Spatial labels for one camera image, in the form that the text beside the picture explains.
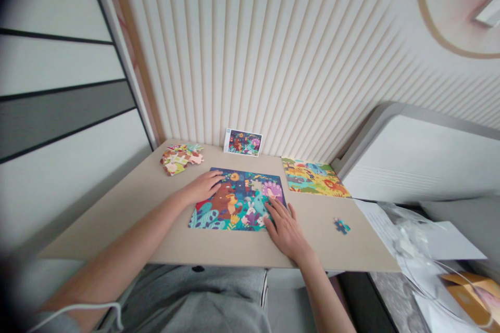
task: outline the jigsaw puzzle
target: jigsaw puzzle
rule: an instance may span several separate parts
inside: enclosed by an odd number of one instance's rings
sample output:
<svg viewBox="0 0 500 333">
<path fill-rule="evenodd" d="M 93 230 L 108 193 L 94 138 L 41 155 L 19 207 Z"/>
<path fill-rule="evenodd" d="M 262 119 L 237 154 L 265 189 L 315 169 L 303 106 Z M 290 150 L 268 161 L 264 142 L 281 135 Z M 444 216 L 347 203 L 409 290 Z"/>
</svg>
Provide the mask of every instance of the jigsaw puzzle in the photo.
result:
<svg viewBox="0 0 500 333">
<path fill-rule="evenodd" d="M 214 196 L 196 204 L 189 221 L 190 228 L 265 230 L 264 218 L 270 216 L 265 203 L 269 198 L 286 205 L 278 176 L 222 168 L 225 179 Z"/>
<path fill-rule="evenodd" d="M 328 164 L 281 158 L 286 179 L 291 191 L 350 198 L 349 191 L 342 185 L 332 167 Z"/>
</svg>

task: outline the orange box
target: orange box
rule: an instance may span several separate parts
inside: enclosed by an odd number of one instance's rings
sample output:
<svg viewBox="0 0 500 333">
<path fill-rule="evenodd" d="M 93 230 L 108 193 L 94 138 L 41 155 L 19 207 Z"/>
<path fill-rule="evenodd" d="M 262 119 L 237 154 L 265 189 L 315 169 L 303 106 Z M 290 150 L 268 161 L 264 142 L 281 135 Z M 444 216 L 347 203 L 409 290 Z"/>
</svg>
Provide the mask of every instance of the orange box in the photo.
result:
<svg viewBox="0 0 500 333">
<path fill-rule="evenodd" d="M 500 333 L 500 286 L 490 278 L 473 273 L 461 272 L 475 286 L 483 300 L 488 302 L 494 319 L 489 328 L 483 330 L 491 333 Z M 457 274 L 441 275 L 445 280 L 446 288 L 456 299 L 458 304 L 467 312 L 470 318 L 478 325 L 485 325 L 490 320 L 487 308 L 479 299 L 472 286 Z"/>
</svg>

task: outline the hand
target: hand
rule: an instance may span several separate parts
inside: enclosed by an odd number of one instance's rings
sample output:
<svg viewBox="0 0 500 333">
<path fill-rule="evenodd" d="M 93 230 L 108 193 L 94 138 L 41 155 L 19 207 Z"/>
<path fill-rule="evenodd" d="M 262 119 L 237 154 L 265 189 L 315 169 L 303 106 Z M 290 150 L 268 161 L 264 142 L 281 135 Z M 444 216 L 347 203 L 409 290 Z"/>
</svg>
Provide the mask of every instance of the hand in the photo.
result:
<svg viewBox="0 0 500 333">
<path fill-rule="evenodd" d="M 297 222 L 293 206 L 288 203 L 290 214 L 279 200 L 269 199 L 269 201 L 271 204 L 266 203 L 266 208 L 271 213 L 276 227 L 268 217 L 264 219 L 264 223 L 274 244 L 297 264 L 308 256 L 314 255 L 314 250 L 307 243 Z"/>
<path fill-rule="evenodd" d="M 193 182 L 177 191 L 175 199 L 180 200 L 186 206 L 207 200 L 220 188 L 219 182 L 225 178 L 221 174 L 221 171 L 203 173 Z"/>
</svg>

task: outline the forearm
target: forearm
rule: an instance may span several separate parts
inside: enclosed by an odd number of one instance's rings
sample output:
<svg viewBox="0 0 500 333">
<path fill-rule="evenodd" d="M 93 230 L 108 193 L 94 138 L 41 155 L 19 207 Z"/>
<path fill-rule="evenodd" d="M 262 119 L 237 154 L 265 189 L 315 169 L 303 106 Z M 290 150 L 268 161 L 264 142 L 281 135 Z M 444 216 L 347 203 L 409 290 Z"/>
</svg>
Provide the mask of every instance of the forearm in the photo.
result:
<svg viewBox="0 0 500 333">
<path fill-rule="evenodd" d="M 318 332 L 356 332 L 344 306 L 335 293 L 318 256 L 311 252 L 297 260 Z"/>
<path fill-rule="evenodd" d="M 166 199 L 77 272 L 41 309 L 55 311 L 76 303 L 116 301 L 151 258 L 184 207 L 175 195 Z M 105 312 L 76 310 L 68 314 L 86 332 Z"/>
</svg>

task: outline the right hand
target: right hand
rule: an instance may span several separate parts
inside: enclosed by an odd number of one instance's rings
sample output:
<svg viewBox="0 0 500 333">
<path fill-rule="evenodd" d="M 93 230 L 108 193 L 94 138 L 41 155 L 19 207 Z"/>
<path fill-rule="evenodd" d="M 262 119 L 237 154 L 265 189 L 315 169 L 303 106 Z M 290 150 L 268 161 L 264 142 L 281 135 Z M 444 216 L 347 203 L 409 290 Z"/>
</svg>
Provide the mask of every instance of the right hand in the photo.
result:
<svg viewBox="0 0 500 333">
<path fill-rule="evenodd" d="M 271 198 L 269 201 L 271 204 L 266 203 L 266 208 L 271 213 L 276 227 L 268 217 L 264 219 L 264 223 L 278 249 L 297 264 L 308 256 L 314 255 L 314 250 L 307 243 L 297 222 L 293 206 L 288 203 L 291 212 L 289 213 L 279 200 Z"/>
</svg>

